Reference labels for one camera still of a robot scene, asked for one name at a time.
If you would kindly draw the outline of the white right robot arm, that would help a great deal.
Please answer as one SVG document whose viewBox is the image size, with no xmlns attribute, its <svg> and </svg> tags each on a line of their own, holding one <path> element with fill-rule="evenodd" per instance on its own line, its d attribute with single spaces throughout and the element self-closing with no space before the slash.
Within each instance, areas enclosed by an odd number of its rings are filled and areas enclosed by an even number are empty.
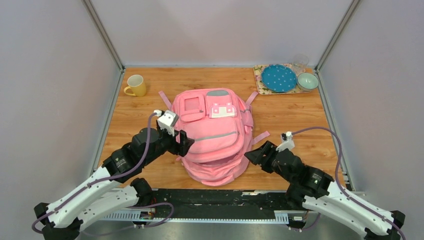
<svg viewBox="0 0 424 240">
<path fill-rule="evenodd" d="M 292 153 L 293 140 L 280 145 L 266 141 L 246 152 L 245 157 L 267 173 L 276 173 L 289 182 L 285 203 L 293 210 L 300 207 L 325 215 L 349 227 L 365 240 L 401 240 L 400 228 L 405 215 L 397 210 L 377 207 L 339 187 L 324 171 L 306 165 Z"/>
</svg>

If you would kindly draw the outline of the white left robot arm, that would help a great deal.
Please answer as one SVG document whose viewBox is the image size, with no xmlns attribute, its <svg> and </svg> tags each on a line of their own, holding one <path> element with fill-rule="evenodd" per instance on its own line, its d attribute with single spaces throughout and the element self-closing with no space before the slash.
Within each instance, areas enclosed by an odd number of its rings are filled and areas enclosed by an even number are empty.
<svg viewBox="0 0 424 240">
<path fill-rule="evenodd" d="M 146 165 L 166 152 L 184 157 L 194 143 L 184 130 L 169 134 L 165 129 L 142 129 L 68 195 L 52 203 L 36 205 L 33 231 L 46 240 L 74 240 L 93 222 L 114 211 L 149 207 L 153 190 L 144 178 L 135 178 L 112 196 L 103 195 L 140 174 Z"/>
</svg>

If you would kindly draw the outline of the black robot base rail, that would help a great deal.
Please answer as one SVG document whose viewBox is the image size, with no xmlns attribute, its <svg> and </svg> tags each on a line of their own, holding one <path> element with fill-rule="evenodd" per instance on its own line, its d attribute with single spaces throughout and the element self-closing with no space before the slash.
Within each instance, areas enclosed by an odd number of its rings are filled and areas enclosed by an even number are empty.
<svg viewBox="0 0 424 240">
<path fill-rule="evenodd" d="M 288 203 L 284 190 L 216 190 L 165 189 L 153 190 L 136 207 L 154 205 L 154 217 L 174 219 L 271 220 L 276 213 L 287 213 L 289 220 L 305 221 L 313 211 Z"/>
</svg>

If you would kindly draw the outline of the pink student backpack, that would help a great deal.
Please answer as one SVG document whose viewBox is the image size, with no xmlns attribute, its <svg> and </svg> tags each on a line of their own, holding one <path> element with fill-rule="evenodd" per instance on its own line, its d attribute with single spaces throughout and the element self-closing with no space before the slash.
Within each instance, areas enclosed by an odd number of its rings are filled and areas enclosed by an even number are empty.
<svg viewBox="0 0 424 240">
<path fill-rule="evenodd" d="M 228 88 L 186 90 L 173 101 L 163 91 L 158 94 L 178 115 L 176 130 L 194 140 L 178 160 L 188 175 L 203 185 L 217 187 L 234 181 L 250 163 L 244 154 L 270 135 L 265 131 L 253 136 L 256 91 L 247 100 Z"/>
</svg>

